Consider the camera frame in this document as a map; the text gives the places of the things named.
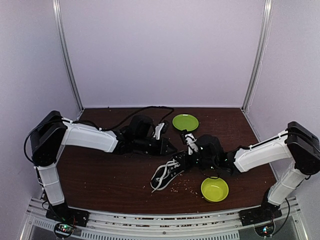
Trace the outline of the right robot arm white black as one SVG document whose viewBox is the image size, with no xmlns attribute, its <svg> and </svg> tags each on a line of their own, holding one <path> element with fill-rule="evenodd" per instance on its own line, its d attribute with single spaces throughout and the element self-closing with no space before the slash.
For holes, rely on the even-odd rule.
<svg viewBox="0 0 320 240">
<path fill-rule="evenodd" d="M 225 152 L 219 139 L 205 134 L 194 138 L 184 134 L 187 151 L 174 156 L 183 170 L 193 166 L 225 171 L 230 175 L 247 172 L 261 165 L 282 159 L 292 159 L 289 169 L 264 195 L 256 210 L 259 220 L 268 220 L 283 201 L 304 179 L 320 171 L 320 140 L 296 121 L 276 136 L 250 146 L 239 146 Z"/>
</svg>

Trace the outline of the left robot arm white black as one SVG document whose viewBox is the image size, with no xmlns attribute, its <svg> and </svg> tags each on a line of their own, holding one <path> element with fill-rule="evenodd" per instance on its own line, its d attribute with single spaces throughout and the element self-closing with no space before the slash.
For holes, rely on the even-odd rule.
<svg viewBox="0 0 320 240">
<path fill-rule="evenodd" d="M 44 189 L 49 209 L 61 222 L 69 221 L 73 214 L 65 200 L 57 170 L 58 156 L 64 146 L 76 146 L 105 153 L 123 155 L 134 151 L 151 156 L 168 156 L 177 148 L 163 137 L 169 122 L 163 117 L 154 124 L 151 117 L 139 110 L 124 118 L 127 126 L 118 129 L 123 122 L 110 128 L 97 126 L 90 120 L 71 120 L 57 110 L 51 111 L 25 137 L 24 145 L 30 143 L 33 164 Z"/>
</svg>

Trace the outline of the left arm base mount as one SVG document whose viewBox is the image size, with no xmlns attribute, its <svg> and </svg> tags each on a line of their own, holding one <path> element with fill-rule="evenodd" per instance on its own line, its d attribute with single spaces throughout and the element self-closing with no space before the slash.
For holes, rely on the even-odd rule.
<svg viewBox="0 0 320 240">
<path fill-rule="evenodd" d="M 66 223 L 76 227 L 86 227 L 90 213 L 75 208 L 57 208 L 54 206 L 47 210 L 45 217 L 57 222 Z"/>
</svg>

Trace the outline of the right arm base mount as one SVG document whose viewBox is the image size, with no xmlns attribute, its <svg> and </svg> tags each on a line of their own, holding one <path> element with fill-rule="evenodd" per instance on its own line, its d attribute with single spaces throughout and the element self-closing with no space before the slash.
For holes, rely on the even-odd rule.
<svg viewBox="0 0 320 240">
<path fill-rule="evenodd" d="M 282 211 L 276 207 L 254 207 L 245 210 L 241 210 L 239 218 L 242 226 L 256 225 L 263 222 L 270 222 L 276 218 L 282 216 Z"/>
</svg>

